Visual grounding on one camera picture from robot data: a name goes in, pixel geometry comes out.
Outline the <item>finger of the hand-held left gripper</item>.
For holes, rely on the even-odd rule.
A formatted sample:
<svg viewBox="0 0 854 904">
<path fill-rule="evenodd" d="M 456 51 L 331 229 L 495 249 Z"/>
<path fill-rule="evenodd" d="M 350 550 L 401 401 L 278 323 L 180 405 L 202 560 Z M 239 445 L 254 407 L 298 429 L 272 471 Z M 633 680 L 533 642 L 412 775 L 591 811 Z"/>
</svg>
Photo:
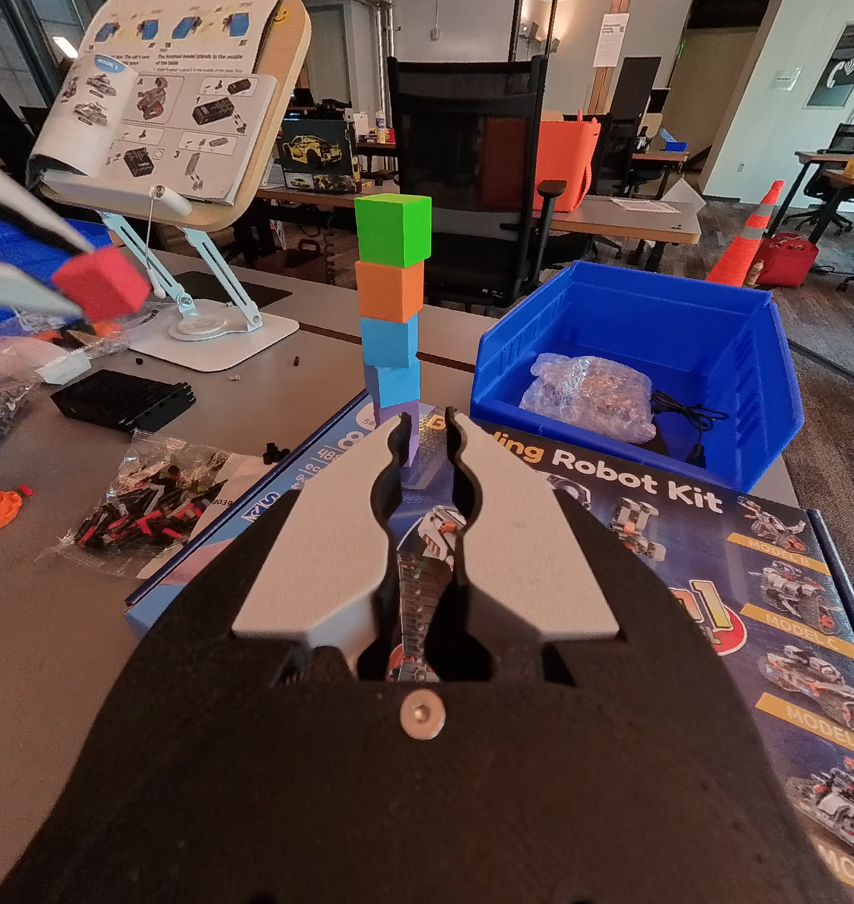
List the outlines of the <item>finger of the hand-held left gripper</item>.
<svg viewBox="0 0 854 904">
<path fill-rule="evenodd" d="M 17 226 L 29 237 L 70 253 L 90 253 L 96 246 L 67 220 L 29 193 L 0 168 L 0 221 Z"/>
<path fill-rule="evenodd" d="M 19 268 L 0 262 L 0 308 L 17 312 L 83 318 L 83 310 Z"/>
</svg>

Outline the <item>white label wheels bag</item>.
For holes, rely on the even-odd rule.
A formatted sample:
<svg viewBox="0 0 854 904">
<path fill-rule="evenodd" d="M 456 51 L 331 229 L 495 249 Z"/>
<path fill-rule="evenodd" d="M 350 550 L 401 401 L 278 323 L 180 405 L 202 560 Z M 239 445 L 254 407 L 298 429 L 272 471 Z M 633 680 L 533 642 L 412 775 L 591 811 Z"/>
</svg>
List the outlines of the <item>white label wheels bag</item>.
<svg viewBox="0 0 854 904">
<path fill-rule="evenodd" d="M 64 386 L 91 369 L 83 350 L 66 350 L 33 337 L 0 336 L 0 381 Z"/>
</svg>

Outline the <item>red foam cube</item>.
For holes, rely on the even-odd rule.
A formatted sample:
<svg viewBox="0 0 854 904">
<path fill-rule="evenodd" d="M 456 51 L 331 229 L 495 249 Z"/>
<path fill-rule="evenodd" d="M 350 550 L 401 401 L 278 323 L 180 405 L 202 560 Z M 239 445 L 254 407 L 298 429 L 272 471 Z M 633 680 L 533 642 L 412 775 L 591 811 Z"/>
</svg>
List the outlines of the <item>red foam cube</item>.
<svg viewBox="0 0 854 904">
<path fill-rule="evenodd" d="M 51 283 L 89 323 L 134 314 L 151 293 L 147 278 L 113 245 L 70 258 L 52 274 Z"/>
</svg>

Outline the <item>purple foam cube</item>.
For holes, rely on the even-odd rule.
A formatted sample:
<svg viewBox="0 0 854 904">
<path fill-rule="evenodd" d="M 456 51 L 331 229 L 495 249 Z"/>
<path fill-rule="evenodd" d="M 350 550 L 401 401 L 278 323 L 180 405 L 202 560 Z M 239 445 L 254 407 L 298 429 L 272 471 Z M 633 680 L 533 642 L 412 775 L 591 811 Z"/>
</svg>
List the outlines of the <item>purple foam cube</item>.
<svg viewBox="0 0 854 904">
<path fill-rule="evenodd" d="M 404 465 L 406 468 L 410 468 L 413 466 L 414 460 L 420 449 L 422 425 L 429 421 L 430 417 L 433 415 L 433 406 L 417 400 L 406 401 L 387 407 L 380 407 L 374 402 L 374 415 L 378 427 L 386 420 L 403 414 L 406 414 L 411 422 L 407 459 Z"/>
</svg>

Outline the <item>light blue foam cube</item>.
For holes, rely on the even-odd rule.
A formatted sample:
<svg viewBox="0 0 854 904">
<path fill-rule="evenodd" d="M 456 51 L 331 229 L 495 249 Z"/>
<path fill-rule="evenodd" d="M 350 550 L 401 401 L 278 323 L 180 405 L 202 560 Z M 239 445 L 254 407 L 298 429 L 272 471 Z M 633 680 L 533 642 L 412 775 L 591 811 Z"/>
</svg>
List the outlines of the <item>light blue foam cube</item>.
<svg viewBox="0 0 854 904">
<path fill-rule="evenodd" d="M 404 322 L 360 317 L 364 364 L 376 368 L 413 366 L 419 349 L 419 314 Z"/>
</svg>

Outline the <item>orange foam cube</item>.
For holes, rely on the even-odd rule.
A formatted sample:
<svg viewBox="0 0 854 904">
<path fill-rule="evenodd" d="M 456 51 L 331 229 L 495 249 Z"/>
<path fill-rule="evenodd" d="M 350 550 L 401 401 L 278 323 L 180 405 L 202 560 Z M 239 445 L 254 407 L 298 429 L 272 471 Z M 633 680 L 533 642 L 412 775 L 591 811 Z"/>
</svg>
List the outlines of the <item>orange foam cube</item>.
<svg viewBox="0 0 854 904">
<path fill-rule="evenodd" d="M 405 323 L 423 306 L 423 261 L 396 267 L 359 260 L 356 291 L 362 317 Z"/>
</svg>

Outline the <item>green foam cube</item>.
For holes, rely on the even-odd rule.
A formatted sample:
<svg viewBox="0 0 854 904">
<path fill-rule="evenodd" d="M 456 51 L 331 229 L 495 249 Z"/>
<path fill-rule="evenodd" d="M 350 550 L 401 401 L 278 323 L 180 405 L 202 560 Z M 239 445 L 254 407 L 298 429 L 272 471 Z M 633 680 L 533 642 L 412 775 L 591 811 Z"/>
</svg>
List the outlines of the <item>green foam cube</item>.
<svg viewBox="0 0 854 904">
<path fill-rule="evenodd" d="M 432 254 L 433 200 L 409 194 L 354 200 L 358 253 L 366 263 L 405 268 Z"/>
</svg>

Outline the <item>grey desk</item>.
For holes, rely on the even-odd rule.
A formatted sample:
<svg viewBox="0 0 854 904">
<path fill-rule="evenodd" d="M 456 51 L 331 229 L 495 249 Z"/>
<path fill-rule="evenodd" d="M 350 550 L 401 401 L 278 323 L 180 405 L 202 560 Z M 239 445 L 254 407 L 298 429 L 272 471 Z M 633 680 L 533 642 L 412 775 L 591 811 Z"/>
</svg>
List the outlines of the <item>grey desk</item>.
<svg viewBox="0 0 854 904">
<path fill-rule="evenodd" d="M 113 579 L 47 559 L 113 464 L 37 402 L 0 484 L 0 902 L 843 902 L 726 666 L 578 503 L 620 627 L 388 683 L 385 631 L 333 647 L 234 620 L 277 501 L 143 639 Z"/>
</svg>

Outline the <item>bubble wrap bag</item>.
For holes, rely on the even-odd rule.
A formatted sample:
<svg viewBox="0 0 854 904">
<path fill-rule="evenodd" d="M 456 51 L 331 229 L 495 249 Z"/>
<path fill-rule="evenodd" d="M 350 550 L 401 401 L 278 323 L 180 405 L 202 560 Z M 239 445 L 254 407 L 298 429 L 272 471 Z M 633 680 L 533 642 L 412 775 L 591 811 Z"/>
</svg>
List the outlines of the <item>bubble wrap bag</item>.
<svg viewBox="0 0 854 904">
<path fill-rule="evenodd" d="M 651 378 L 597 356 L 542 353 L 519 406 L 601 436 L 633 445 L 655 439 Z"/>
</svg>

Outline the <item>white book stand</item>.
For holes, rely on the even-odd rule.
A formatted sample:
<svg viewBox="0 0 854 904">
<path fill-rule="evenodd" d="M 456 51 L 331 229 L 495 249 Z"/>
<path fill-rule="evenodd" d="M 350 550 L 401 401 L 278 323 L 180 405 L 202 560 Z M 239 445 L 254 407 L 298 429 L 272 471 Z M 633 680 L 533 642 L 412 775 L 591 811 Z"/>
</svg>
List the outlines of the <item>white book stand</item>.
<svg viewBox="0 0 854 904">
<path fill-rule="evenodd" d="M 232 204 L 194 202 L 152 186 L 147 195 L 104 188 L 69 173 L 47 173 L 44 197 L 96 211 L 173 307 L 130 341 L 140 354 L 195 371 L 225 371 L 295 333 L 298 323 L 262 313 L 211 239 L 247 212 L 269 171 L 291 92 L 308 50 L 310 21 L 301 2 L 280 2 L 256 64 L 278 81 L 263 128 Z"/>
</svg>

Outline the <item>boxed yellow toy car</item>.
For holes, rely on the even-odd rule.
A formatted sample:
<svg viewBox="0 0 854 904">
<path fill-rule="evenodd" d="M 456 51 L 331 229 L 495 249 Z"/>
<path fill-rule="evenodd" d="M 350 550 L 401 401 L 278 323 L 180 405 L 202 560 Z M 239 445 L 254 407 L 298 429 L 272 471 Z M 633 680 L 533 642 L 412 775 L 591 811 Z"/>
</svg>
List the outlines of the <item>boxed yellow toy car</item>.
<svg viewBox="0 0 854 904">
<path fill-rule="evenodd" d="M 361 193 L 354 128 L 344 119 L 284 119 L 275 147 L 286 187 Z"/>
</svg>

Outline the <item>wooden background table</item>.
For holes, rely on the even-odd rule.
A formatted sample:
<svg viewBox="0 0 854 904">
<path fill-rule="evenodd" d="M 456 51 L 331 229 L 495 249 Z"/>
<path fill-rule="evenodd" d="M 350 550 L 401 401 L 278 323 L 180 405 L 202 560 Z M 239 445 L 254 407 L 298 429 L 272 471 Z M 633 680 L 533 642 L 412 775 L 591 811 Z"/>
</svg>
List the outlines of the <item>wooden background table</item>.
<svg viewBox="0 0 854 904">
<path fill-rule="evenodd" d="M 319 194 L 286 187 L 260 188 L 256 196 L 320 208 L 349 209 L 354 207 L 356 198 L 356 194 Z M 701 240 L 701 226 L 692 205 L 671 202 L 670 206 L 671 211 L 629 210 L 612 198 L 587 195 L 575 210 L 555 212 L 551 231 L 649 242 L 653 248 L 647 258 L 647 269 L 657 271 L 667 245 L 697 245 Z"/>
</svg>

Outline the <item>red plastic object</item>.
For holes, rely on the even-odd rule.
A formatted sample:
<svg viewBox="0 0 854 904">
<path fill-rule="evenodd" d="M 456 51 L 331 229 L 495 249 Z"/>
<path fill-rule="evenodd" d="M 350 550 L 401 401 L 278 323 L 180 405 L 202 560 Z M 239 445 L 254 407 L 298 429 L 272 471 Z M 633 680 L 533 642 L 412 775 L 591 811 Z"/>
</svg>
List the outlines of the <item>red plastic object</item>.
<svg viewBox="0 0 854 904">
<path fill-rule="evenodd" d="M 758 261 L 762 264 L 756 285 L 799 288 L 814 266 L 818 247 L 797 233 L 781 233 L 764 240 Z"/>
</svg>

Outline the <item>orange bucket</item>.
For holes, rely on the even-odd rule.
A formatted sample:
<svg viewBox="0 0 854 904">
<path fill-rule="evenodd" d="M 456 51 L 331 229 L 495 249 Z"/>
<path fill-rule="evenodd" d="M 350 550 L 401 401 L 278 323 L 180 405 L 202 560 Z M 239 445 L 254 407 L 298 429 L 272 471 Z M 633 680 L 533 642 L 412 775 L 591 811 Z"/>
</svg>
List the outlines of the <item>orange bucket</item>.
<svg viewBox="0 0 854 904">
<path fill-rule="evenodd" d="M 591 161 L 602 124 L 597 119 L 542 120 L 535 177 L 564 181 L 556 212 L 575 210 L 591 186 Z M 491 210 L 521 209 L 525 123 L 521 119 L 485 121 L 478 157 L 478 205 Z"/>
</svg>

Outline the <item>black background office chair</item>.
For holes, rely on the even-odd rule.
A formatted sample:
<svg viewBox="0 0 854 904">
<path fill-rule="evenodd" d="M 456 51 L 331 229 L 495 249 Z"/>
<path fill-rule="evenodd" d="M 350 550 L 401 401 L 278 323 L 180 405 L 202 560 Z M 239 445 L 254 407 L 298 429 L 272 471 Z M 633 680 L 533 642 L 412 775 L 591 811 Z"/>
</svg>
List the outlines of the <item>black background office chair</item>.
<svg viewBox="0 0 854 904">
<path fill-rule="evenodd" d="M 429 304 L 505 310 L 531 294 L 565 180 L 536 180 L 548 59 L 387 59 L 402 194 L 432 199 Z"/>
</svg>

